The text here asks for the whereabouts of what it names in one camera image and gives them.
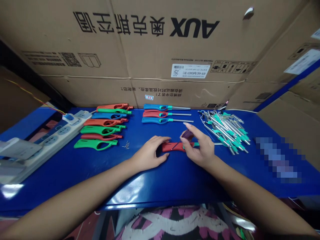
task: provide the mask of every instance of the barcode sticker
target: barcode sticker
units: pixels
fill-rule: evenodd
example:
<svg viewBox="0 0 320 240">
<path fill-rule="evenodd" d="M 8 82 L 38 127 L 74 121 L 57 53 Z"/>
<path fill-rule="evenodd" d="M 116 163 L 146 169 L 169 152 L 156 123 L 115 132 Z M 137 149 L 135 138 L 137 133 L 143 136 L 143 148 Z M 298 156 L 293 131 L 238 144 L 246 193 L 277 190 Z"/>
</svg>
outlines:
<svg viewBox="0 0 320 240">
<path fill-rule="evenodd" d="M 299 75 L 319 59 L 320 51 L 310 49 L 284 72 Z"/>
<path fill-rule="evenodd" d="M 320 28 L 311 37 L 320 40 Z"/>
<path fill-rule="evenodd" d="M 206 78 L 211 65 L 172 64 L 172 78 Z"/>
</svg>

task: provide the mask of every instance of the power strip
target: power strip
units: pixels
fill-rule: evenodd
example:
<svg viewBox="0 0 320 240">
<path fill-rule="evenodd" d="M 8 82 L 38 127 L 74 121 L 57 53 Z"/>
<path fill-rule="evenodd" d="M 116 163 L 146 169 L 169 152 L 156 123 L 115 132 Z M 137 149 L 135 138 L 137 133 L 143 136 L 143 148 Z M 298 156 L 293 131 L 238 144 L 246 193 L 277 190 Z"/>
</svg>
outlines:
<svg viewBox="0 0 320 240">
<path fill-rule="evenodd" d="M 21 183 L 49 158 L 56 154 L 63 146 L 70 142 L 76 135 L 78 135 L 80 129 L 83 127 L 83 123 L 87 119 L 90 119 L 91 116 L 92 114 L 87 111 L 79 111 L 77 114 L 75 114 L 75 117 L 79 118 L 76 123 L 72 125 L 68 123 L 64 126 L 58 126 L 60 128 L 56 127 L 57 130 L 52 135 L 47 136 L 45 140 L 39 143 L 39 145 L 42 145 L 43 147 L 27 160 L 18 159 L 13 161 L 12 164 L 10 164 L 10 161 L 8 160 L 1 160 L 0 183 Z"/>
</svg>

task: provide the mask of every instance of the cardboard box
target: cardboard box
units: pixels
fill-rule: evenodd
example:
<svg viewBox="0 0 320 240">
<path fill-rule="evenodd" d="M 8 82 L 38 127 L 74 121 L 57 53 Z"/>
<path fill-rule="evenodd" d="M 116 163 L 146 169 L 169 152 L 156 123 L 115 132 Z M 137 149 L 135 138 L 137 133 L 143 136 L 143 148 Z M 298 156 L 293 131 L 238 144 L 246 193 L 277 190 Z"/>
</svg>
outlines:
<svg viewBox="0 0 320 240">
<path fill-rule="evenodd" d="M 286 92 L 258 115 L 320 171 L 320 106 Z"/>
<path fill-rule="evenodd" d="M 290 91 L 320 105 L 320 68 L 290 88 Z"/>
<path fill-rule="evenodd" d="M 284 71 L 295 64 L 310 49 L 320 49 L 320 38 L 311 37 L 319 29 L 320 2 L 312 0 L 260 60 L 247 80 L 249 82 L 277 83 L 291 81 L 296 75 L 284 73 Z"/>
<path fill-rule="evenodd" d="M 0 36 L 40 75 L 128 77 L 119 35 L 99 23 L 110 13 L 101 0 L 4 1 Z"/>
<path fill-rule="evenodd" d="M 241 83 L 230 98 L 226 109 L 252 111 L 285 85 L 285 83 Z"/>
<path fill-rule="evenodd" d="M 43 102 L 50 100 L 45 94 L 30 85 L 13 72 L 0 67 L 0 133 L 15 125 L 29 113 L 41 107 L 42 103 L 35 100 L 30 94 L 21 90 L 15 84 L 6 81 L 14 81 L 29 92 L 32 92 Z"/>
<path fill-rule="evenodd" d="M 238 83 L 191 81 L 132 80 L 139 108 L 164 104 L 191 108 L 219 108 L 237 88 Z"/>
<path fill-rule="evenodd" d="M 129 103 L 136 107 L 130 79 L 45 77 L 54 88 L 77 107 Z"/>
<path fill-rule="evenodd" d="M 0 35 L 41 75 L 239 82 L 307 2 L 5 0 Z"/>
<path fill-rule="evenodd" d="M 218 108 L 235 91 L 235 83 L 162 80 L 46 77 L 54 88 L 79 107 L 127 102 L 143 108 L 145 103 L 192 108 Z"/>
</svg>

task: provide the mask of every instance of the pixelated area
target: pixelated area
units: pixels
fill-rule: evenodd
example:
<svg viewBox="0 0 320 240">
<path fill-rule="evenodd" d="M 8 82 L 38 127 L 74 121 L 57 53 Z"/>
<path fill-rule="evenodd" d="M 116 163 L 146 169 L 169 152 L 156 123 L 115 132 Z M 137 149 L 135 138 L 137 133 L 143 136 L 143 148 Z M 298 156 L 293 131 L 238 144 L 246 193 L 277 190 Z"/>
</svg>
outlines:
<svg viewBox="0 0 320 240">
<path fill-rule="evenodd" d="M 303 182 L 302 171 L 294 165 L 292 159 L 294 157 L 294 160 L 305 160 L 301 150 L 294 149 L 285 138 L 281 138 L 279 143 L 274 142 L 270 137 L 257 137 L 255 140 L 258 154 L 269 172 L 272 172 L 273 177 L 280 178 L 281 183 Z"/>
</svg>

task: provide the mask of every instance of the blue tabletop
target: blue tabletop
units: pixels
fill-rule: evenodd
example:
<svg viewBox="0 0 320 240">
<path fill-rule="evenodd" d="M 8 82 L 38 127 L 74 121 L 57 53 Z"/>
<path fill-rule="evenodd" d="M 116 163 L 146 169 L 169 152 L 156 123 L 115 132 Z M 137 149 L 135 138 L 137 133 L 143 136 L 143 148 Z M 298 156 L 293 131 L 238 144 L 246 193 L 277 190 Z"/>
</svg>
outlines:
<svg viewBox="0 0 320 240">
<path fill-rule="evenodd" d="M 75 108 L 93 111 L 90 108 Z M 196 110 L 172 111 L 173 113 L 191 113 L 192 116 L 171 116 L 176 119 L 194 120 L 194 125 L 204 133 L 217 139 L 204 128 Z M 248 136 L 271 137 L 275 142 L 281 138 L 256 114 L 241 111 L 226 111 L 237 115 L 244 121 Z M 101 173 L 130 158 L 152 136 L 169 136 L 172 142 L 178 142 L 179 136 L 186 129 L 181 122 L 169 122 L 165 125 L 142 124 L 143 110 L 133 110 L 127 129 L 122 130 L 123 139 L 118 146 L 105 151 L 91 148 L 74 149 L 73 145 L 80 139 L 80 134 L 64 146 L 51 159 L 28 177 L 13 191 L 10 197 L 0 198 L 2 216 L 19 216 L 37 207 L 59 192 Z M 292 197 L 320 194 L 320 173 L 292 149 L 286 149 L 287 164 L 293 166 L 302 179 L 299 183 L 286 183 L 270 168 L 265 157 L 259 154 L 256 144 L 245 145 L 248 154 L 240 152 L 232 156 L 224 146 L 216 146 L 215 153 L 231 167 L 257 182 L 277 197 Z M 132 207 L 155 207 L 182 204 L 212 203 L 230 200 L 218 182 L 201 167 L 188 159 L 185 153 L 170 152 L 168 160 L 158 168 L 151 169 L 128 179 L 112 194 L 101 209 L 120 209 Z"/>
</svg>

